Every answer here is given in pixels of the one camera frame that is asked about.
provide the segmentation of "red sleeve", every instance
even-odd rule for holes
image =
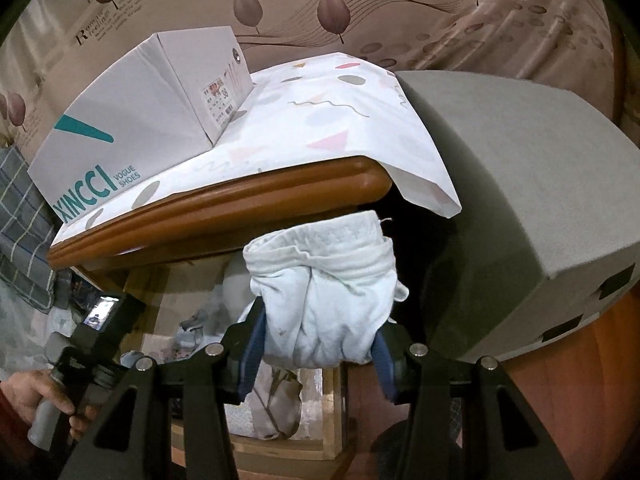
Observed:
[[[0,389],[0,441],[18,462],[28,461],[36,447],[27,439],[29,426],[15,413]]]

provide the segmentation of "gray plaid cloth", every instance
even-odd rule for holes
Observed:
[[[31,306],[66,308],[71,270],[55,271],[47,251],[60,221],[27,174],[15,146],[0,149],[0,278]]]

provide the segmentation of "wooden shelf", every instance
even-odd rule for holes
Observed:
[[[326,160],[171,195],[54,245],[54,269],[129,269],[205,258],[259,235],[353,212],[392,181],[364,156]]]
[[[343,384],[340,368],[322,370],[322,440],[261,440],[230,435],[234,452],[287,460],[334,460],[343,452],[346,422],[343,420]],[[172,447],[184,451],[184,427],[171,424]]]

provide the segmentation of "patterned cloth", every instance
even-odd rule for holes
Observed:
[[[0,149],[0,278],[42,312],[66,308],[71,270],[55,271],[47,251],[60,221],[27,174],[15,146]]]
[[[16,372],[50,368],[44,355],[47,339],[52,332],[71,336],[75,326],[71,310],[54,306],[44,314],[0,280],[0,381]]]

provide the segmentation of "white cloth bag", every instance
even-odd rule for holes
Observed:
[[[369,362],[376,331],[408,296],[373,211],[276,231],[243,254],[266,306],[264,361],[276,367]]]

